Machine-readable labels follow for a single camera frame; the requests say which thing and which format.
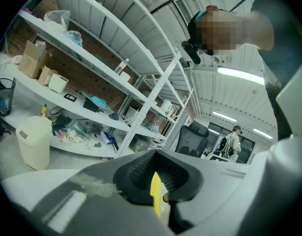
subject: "yellow bottle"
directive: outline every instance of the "yellow bottle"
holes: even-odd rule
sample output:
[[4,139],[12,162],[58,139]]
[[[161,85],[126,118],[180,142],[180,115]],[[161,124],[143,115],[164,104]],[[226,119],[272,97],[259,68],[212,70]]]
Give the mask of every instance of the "yellow bottle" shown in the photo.
[[46,117],[47,114],[47,104],[45,104],[42,108],[42,116]]

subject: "window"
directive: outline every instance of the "window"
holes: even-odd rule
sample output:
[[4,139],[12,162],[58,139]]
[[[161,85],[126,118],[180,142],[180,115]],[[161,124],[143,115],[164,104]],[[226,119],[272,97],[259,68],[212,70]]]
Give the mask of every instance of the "window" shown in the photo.
[[[232,133],[232,131],[222,128],[213,123],[210,123],[208,129],[210,131],[209,144],[207,145],[207,148],[209,149],[209,151],[213,151],[214,146],[217,146],[216,143],[220,136],[225,137],[225,136],[229,135],[230,133]],[[240,140],[241,151],[238,154],[239,157],[238,157],[236,163],[247,163],[248,159],[252,153],[252,150],[254,147],[254,142],[245,137],[242,137],[242,136],[239,136],[239,140]]]

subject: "beige trash can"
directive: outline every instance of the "beige trash can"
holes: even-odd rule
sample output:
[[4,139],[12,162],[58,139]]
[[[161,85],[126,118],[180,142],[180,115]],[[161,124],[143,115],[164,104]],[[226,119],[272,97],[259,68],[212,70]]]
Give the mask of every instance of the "beige trash can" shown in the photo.
[[16,128],[24,162],[35,170],[44,170],[49,164],[49,146],[52,122],[40,116],[26,119]]

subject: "black chair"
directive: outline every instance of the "black chair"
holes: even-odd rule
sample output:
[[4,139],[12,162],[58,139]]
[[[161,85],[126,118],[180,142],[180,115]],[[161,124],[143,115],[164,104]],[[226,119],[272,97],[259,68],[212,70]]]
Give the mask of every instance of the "black chair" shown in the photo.
[[189,127],[182,126],[176,152],[200,158],[209,143],[208,137],[208,128],[196,121]]

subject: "ceiling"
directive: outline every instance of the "ceiling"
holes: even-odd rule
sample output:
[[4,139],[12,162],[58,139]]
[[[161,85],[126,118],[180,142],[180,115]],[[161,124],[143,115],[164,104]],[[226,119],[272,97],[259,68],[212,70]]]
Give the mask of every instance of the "ceiling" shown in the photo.
[[[216,5],[224,10],[230,10],[241,0],[140,0],[152,13],[164,30],[173,46],[181,48],[181,42],[189,38],[187,22],[200,9],[208,5]],[[234,10],[238,14],[250,12],[254,0],[246,0]],[[185,61],[189,56],[182,50]],[[223,126],[234,123],[223,118],[217,118],[213,111],[237,119],[246,136],[254,141],[261,141],[270,145],[277,141],[276,119],[270,105],[264,86],[216,73],[217,64],[213,64],[211,57],[201,54],[201,64],[193,63],[188,68],[187,75],[194,87],[192,107],[196,108],[198,116],[207,117],[211,122]],[[263,64],[258,51],[253,46],[245,45],[238,50],[217,56],[218,65],[239,69],[263,77]],[[179,74],[172,74],[169,78],[176,89],[184,88],[179,80]],[[273,137],[267,139],[253,131],[256,128]]]

